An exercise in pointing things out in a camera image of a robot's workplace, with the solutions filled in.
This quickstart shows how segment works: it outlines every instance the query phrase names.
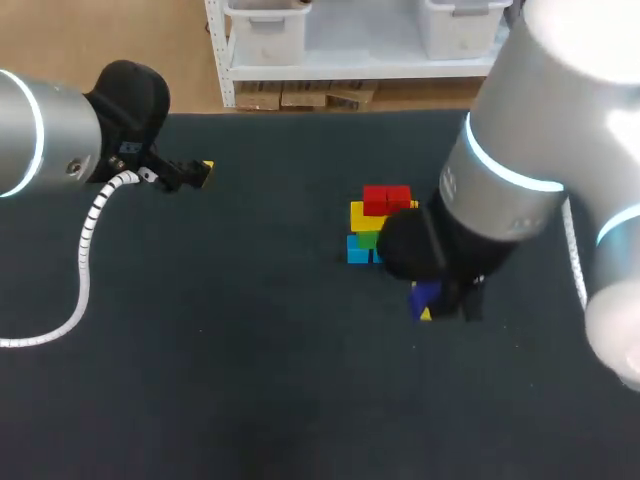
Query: yellow block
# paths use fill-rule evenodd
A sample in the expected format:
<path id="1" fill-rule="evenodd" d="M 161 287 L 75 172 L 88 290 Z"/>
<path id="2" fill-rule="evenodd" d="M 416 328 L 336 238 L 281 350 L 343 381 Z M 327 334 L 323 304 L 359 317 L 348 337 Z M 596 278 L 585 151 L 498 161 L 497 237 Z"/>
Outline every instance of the yellow block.
<path id="1" fill-rule="evenodd" d="M 430 322 L 431 320 L 432 320 L 431 319 L 431 311 L 429 310 L 429 307 L 427 307 L 422 312 L 422 315 L 420 315 L 420 321 L 421 322 Z"/>
<path id="2" fill-rule="evenodd" d="M 386 219 L 386 215 L 381 217 L 365 217 L 364 202 L 351 202 L 352 232 L 379 232 Z"/>

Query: blue block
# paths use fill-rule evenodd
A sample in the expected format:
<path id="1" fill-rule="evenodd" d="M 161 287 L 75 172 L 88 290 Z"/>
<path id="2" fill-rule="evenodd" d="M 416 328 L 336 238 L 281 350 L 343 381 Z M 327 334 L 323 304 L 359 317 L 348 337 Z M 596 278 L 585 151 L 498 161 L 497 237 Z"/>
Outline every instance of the blue block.
<path id="1" fill-rule="evenodd" d="M 409 307 L 414 319 L 419 320 L 429 303 L 440 296 L 442 284 L 440 282 L 416 283 L 411 287 Z"/>
<path id="2" fill-rule="evenodd" d="M 367 264 L 369 263 L 369 250 L 358 247 L 358 236 L 347 236 L 347 263 Z"/>

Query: toy block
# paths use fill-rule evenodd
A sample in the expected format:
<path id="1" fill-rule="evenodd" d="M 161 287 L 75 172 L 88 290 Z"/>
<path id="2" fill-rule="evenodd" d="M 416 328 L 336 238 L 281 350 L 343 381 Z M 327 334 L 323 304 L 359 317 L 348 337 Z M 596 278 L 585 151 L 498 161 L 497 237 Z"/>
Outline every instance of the toy block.
<path id="1" fill-rule="evenodd" d="M 371 257 L 371 263 L 382 263 L 382 259 L 378 255 L 378 251 L 373 249 L 373 256 Z"/>
<path id="2" fill-rule="evenodd" d="M 367 264 L 369 263 L 369 250 L 358 248 L 358 238 L 356 235 L 347 236 L 347 263 Z"/>
<path id="3" fill-rule="evenodd" d="M 363 212 L 366 216 L 389 215 L 387 187 L 365 185 L 362 192 L 362 200 L 364 200 Z"/>
<path id="4" fill-rule="evenodd" d="M 431 321 L 431 311 L 429 303 L 440 296 L 442 284 L 439 282 L 411 284 L 409 294 L 409 307 L 414 319 L 420 321 Z"/>
<path id="5" fill-rule="evenodd" d="M 387 187 L 387 204 L 389 213 L 411 208 L 411 189 L 406 185 Z"/>
<path id="6" fill-rule="evenodd" d="M 363 250 L 373 250 L 378 242 L 378 232 L 359 232 L 358 248 Z"/>
<path id="7" fill-rule="evenodd" d="M 420 315 L 420 321 L 421 322 L 430 322 L 431 320 L 433 320 L 431 318 L 431 310 L 429 310 L 429 307 L 426 307 L 423 311 L 422 311 L 422 315 Z"/>
<path id="8" fill-rule="evenodd" d="M 354 233 L 379 232 L 386 219 L 386 215 L 366 217 L 364 215 L 364 202 L 351 202 L 351 231 Z"/>

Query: storage bin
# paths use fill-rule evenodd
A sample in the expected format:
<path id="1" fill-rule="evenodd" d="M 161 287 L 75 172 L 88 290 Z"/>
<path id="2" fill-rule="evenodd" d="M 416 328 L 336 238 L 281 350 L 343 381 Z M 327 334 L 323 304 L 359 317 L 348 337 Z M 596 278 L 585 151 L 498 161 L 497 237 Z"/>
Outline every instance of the storage bin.
<path id="1" fill-rule="evenodd" d="M 495 41 L 504 9 L 512 0 L 419 0 L 420 30 L 434 60 L 477 58 Z"/>
<path id="2" fill-rule="evenodd" d="M 311 4 L 282 10 L 233 8 L 225 2 L 236 35 L 235 54 L 243 65 L 296 65 L 304 60 L 305 30 Z"/>

